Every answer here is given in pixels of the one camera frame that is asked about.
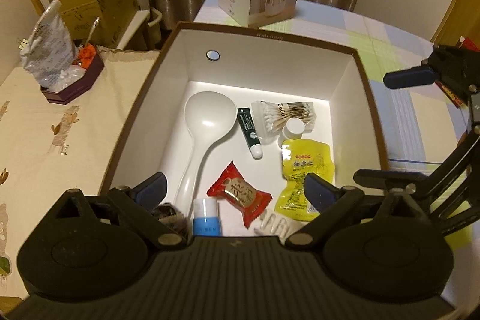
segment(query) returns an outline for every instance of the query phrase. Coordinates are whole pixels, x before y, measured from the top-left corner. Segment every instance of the table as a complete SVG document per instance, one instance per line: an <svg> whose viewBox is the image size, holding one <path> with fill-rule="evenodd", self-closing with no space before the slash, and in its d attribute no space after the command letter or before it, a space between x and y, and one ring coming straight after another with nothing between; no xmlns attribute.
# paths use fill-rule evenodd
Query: table
<svg viewBox="0 0 480 320"><path fill-rule="evenodd" d="M218 7L218 0L206 0L195 22L238 26ZM383 85L386 72L419 65L432 53L432 44L421 37L355 13L303 0L297 1L293 19L261 29L357 49L373 90L393 170L430 174L455 149L467 128L468 111L457 109L437 86L392 91ZM464 176L460 177L452 185L452 191L463 179ZM438 204L450 193L444 193ZM478 303L476 286L480 285L480 222L446 239L454 250L456 267L443 296L473 309ZM469 280L475 288L459 288L460 279Z"/></svg>
<svg viewBox="0 0 480 320"><path fill-rule="evenodd" d="M8 276L0 273L0 296L26 296L18 250L60 195L69 188L99 193L158 54L101 50L104 70L67 105L48 103L21 67L0 86L0 260L9 259L12 268Z"/></svg>

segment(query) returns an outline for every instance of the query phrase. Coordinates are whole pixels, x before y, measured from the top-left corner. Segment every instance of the plastic bag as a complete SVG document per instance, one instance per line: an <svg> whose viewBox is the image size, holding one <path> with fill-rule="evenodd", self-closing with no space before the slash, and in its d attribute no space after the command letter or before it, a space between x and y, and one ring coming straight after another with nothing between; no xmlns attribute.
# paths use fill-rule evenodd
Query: plastic bag
<svg viewBox="0 0 480 320"><path fill-rule="evenodd" d="M282 148L283 176L286 187L275 205L275 211L300 221L318 216L303 192L303 180L313 172L332 183L335 166L330 158L330 146L314 140L286 140Z"/></svg>
<svg viewBox="0 0 480 320"><path fill-rule="evenodd" d="M60 72L60 76L57 79L57 82L50 86L49 91L51 92L60 92L70 86L72 83L75 83L77 80L81 79L87 70L80 67L79 65L71 65L65 71Z"/></svg>
<svg viewBox="0 0 480 320"><path fill-rule="evenodd" d="M289 118L297 117L305 124L305 131L315 126L317 116L313 102L271 103L264 100L251 104L251 113L257 136L263 144L278 135Z"/></svg>
<svg viewBox="0 0 480 320"><path fill-rule="evenodd" d="M35 24L28 43L20 51L23 68L42 87L54 85L60 72L75 60L77 49L60 17L62 3L53 0Z"/></svg>

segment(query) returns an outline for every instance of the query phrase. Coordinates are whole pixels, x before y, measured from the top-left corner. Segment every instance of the red candy wrapper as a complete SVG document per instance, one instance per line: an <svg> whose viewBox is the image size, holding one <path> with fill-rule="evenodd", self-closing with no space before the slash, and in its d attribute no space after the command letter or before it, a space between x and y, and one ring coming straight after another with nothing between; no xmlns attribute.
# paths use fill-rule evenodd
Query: red candy wrapper
<svg viewBox="0 0 480 320"><path fill-rule="evenodd" d="M226 198L243 214L243 224L248 228L265 210L272 196L252 187L243 179L237 168L231 162L222 172L220 178L207 191L210 197Z"/></svg>

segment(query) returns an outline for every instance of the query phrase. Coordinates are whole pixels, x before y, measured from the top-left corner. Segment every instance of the blue bottle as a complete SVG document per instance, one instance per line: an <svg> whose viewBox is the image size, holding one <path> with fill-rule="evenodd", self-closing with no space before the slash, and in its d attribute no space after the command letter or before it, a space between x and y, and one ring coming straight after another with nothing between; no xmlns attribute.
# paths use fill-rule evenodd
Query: blue bottle
<svg viewBox="0 0 480 320"><path fill-rule="evenodd" d="M193 203L193 234L195 236L222 236L217 199L214 197L194 199Z"/></svg>

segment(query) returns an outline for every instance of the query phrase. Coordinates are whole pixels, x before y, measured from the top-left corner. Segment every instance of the circular hole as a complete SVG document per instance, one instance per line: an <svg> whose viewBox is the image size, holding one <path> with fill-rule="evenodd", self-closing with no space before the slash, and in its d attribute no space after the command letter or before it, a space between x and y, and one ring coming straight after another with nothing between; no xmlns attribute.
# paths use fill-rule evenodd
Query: circular hole
<svg viewBox="0 0 480 320"><path fill-rule="evenodd" d="M220 53L217 51L208 51L207 52L207 59L210 61L217 61L220 58Z"/></svg>

